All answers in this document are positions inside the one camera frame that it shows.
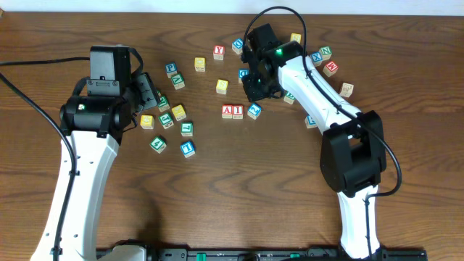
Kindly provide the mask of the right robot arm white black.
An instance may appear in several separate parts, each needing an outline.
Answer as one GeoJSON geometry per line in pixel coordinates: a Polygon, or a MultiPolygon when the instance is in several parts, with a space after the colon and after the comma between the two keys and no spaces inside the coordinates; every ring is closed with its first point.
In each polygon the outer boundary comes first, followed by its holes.
{"type": "Polygon", "coordinates": [[[352,259],[372,257],[380,247],[373,203],[386,169],[381,118],[334,91],[296,41],[244,46],[241,60],[249,65],[242,82],[251,102],[288,91],[315,122],[322,134],[320,171],[339,199],[341,246],[352,259]]]}

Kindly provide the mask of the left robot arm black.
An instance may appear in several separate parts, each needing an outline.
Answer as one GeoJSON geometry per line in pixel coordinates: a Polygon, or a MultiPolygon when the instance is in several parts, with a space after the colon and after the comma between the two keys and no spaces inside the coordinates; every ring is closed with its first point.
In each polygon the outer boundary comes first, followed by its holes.
{"type": "Polygon", "coordinates": [[[116,80],[85,79],[60,112],[62,161],[44,234],[32,260],[95,260],[102,197],[126,123],[116,118],[157,106],[149,74],[134,77],[123,91],[116,80]]]}

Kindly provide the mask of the red I block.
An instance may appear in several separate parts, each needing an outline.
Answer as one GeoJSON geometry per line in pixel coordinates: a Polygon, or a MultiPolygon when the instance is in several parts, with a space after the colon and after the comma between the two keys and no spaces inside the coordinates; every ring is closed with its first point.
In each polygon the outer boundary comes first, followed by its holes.
{"type": "Polygon", "coordinates": [[[232,109],[233,119],[242,119],[244,117],[244,107],[242,105],[233,105],[232,109]]]}

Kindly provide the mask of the red A block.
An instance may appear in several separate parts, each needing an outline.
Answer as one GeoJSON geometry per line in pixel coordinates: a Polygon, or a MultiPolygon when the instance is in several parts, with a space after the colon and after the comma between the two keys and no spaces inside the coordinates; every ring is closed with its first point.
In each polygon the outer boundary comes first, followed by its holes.
{"type": "Polygon", "coordinates": [[[223,119],[232,119],[233,106],[231,104],[224,104],[221,109],[221,115],[223,119]]]}

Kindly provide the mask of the blue 2 block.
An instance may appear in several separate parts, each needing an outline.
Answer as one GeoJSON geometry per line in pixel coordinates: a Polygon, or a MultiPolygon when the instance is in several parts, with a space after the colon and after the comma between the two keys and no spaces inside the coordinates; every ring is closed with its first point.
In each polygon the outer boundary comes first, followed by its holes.
{"type": "Polygon", "coordinates": [[[253,120],[256,120],[260,116],[261,111],[262,111],[262,108],[260,105],[256,103],[252,103],[249,106],[249,109],[247,110],[247,115],[253,120]]]}

